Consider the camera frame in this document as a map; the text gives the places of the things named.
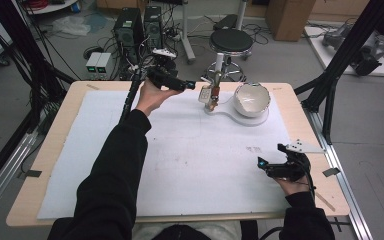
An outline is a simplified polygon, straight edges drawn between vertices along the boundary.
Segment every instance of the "black device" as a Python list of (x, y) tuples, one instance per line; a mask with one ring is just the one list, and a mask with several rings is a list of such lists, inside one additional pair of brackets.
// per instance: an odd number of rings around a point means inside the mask
[(154, 48), (163, 49), (163, 27), (161, 18), (161, 7), (147, 6), (143, 18), (143, 27), (145, 30), (145, 38), (148, 50)]
[(140, 9), (122, 8), (113, 30), (122, 61), (138, 64), (139, 46), (144, 40)]
[(310, 173), (310, 161), (304, 153), (288, 150), (285, 145), (278, 144), (277, 149), (286, 153), (287, 161), (283, 164), (270, 164), (261, 157), (258, 157), (258, 168), (264, 170), (271, 178), (284, 178), (295, 182)]
[(222, 20), (220, 20), (216, 24), (214, 24), (213, 30), (232, 29), (232, 28), (236, 27), (237, 18), (238, 18), (238, 15), (229, 14), (226, 17), (224, 17)]
[(166, 71), (164, 68), (151, 68), (148, 69), (148, 78), (157, 88), (165, 86), (178, 91), (195, 89), (195, 82), (178, 79), (176, 76), (173, 76), (176, 72), (172, 70)]
[(381, 65), (382, 63), (370, 54), (370, 50), (365, 49), (361, 49), (350, 63), (359, 76), (367, 76)]

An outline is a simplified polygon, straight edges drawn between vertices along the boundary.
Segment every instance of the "gray floor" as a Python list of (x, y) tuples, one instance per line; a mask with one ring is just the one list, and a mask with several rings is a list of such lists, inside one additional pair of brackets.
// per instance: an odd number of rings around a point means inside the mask
[[(51, 20), (67, 14), (71, 13), (61, 11), (50, 14), (41, 17), (40, 23), (46, 27)], [(85, 18), (87, 15), (88, 12), (80, 14)], [(191, 20), (190, 29), (205, 21), (204, 18)], [(247, 23), (265, 27), (263, 19), (246, 19)], [(110, 36), (109, 30), (113, 24), (109, 18), (103, 29), (86, 37), (59, 33), (50, 37), (50, 40), (77, 75), (86, 79), (88, 75), (83, 51), (96, 45), (97, 41), (103, 44), (105, 41), (99, 39)], [(202, 31), (205, 29), (211, 29), (211, 24), (202, 24), (194, 34), (208, 36), (211, 32)], [(264, 36), (269, 40), (267, 45), (255, 44), (252, 56), (247, 61), (236, 60), (244, 68), (249, 81), (287, 82), (295, 88), (322, 73), (323, 68), (307, 39), (277, 42), (269, 34)], [(188, 65), (179, 46), (177, 70), (180, 78), (198, 80), (203, 70), (215, 60), (215, 54), (209, 50), (208, 40), (191, 38), (190, 41), (197, 60), (193, 65)], [(51, 51), (51, 56), (57, 68), (75, 77), (54, 51)], [(298, 97), (303, 100), (306, 95)], [(0, 150), (28, 112), (28, 99), (29, 88), (14, 65), (0, 66)], [(332, 141), (373, 238), (384, 239), (384, 77), (341, 77), (337, 86)], [(22, 183), (21, 179), (14, 178), (0, 197), (0, 239), (46, 239), (49, 227), (20, 229), (10, 228), (5, 223)], [(281, 224), (280, 220), (259, 221), (260, 236)], [(355, 239), (349, 226), (341, 226), (341, 229), (334, 227), (334, 230), (337, 239)]]

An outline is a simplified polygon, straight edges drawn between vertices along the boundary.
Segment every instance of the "white sheet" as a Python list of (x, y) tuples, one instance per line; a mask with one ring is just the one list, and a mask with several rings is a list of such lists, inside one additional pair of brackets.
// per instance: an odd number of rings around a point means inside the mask
[[(277, 143), (289, 138), (276, 100), (257, 127), (207, 115), (196, 91), (163, 103), (150, 116), (149, 148), (139, 186), (138, 216), (281, 212), (278, 184), (257, 167), (257, 156), (285, 162)], [(233, 92), (222, 92), (221, 101)], [(118, 123), (127, 92), (90, 91), (83, 100), (50, 178), (38, 219), (73, 216), (76, 190)]]

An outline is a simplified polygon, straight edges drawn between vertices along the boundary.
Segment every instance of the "desk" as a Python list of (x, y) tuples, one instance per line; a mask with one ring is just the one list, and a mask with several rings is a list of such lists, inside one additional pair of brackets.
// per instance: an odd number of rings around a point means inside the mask
[[(196, 91), (206, 83), (199, 82)], [(317, 138), (296, 98), (292, 87), (286, 83), (262, 83), (276, 98), (282, 118), (291, 139), (301, 139), (312, 145), (317, 145)], [(221, 83), (222, 91), (234, 91), (238, 83)], [(130, 82), (97, 82), (82, 81), (71, 85), (70, 90), (46, 136), (45, 141), (32, 166), (33, 170), (42, 171), (39, 178), (28, 177), (21, 188), (14, 205), (7, 217), (7, 224), (12, 227), (29, 227), (51, 225), (52, 220), (38, 220), (37, 213), (46, 193), (46, 187), (53, 166), (58, 160), (65, 138), (70, 131), (82, 100), (87, 91), (99, 90), (128, 90)], [(310, 159), (316, 190), (316, 204), (325, 210), (328, 216), (345, 216), (349, 207), (335, 177), (326, 178), (322, 171), (329, 168), (323, 154), (307, 154)], [(281, 218), (276, 214), (231, 214), (216, 216), (182, 216), (171, 219), (138, 218), (137, 222), (159, 221), (203, 221), (203, 220), (233, 220)]]

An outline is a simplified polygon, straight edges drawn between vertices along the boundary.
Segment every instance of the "black sleeve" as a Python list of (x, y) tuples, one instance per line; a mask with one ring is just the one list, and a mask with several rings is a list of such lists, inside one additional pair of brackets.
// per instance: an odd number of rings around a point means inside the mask
[(292, 206), (286, 209), (281, 240), (332, 240), (332, 227), (323, 209), (316, 208), (310, 192), (295, 193), (286, 197)]
[(123, 124), (114, 127), (90, 175), (77, 189), (74, 217), (62, 239), (132, 238), (148, 147), (145, 134), (150, 128), (148, 118), (139, 110), (133, 110)]

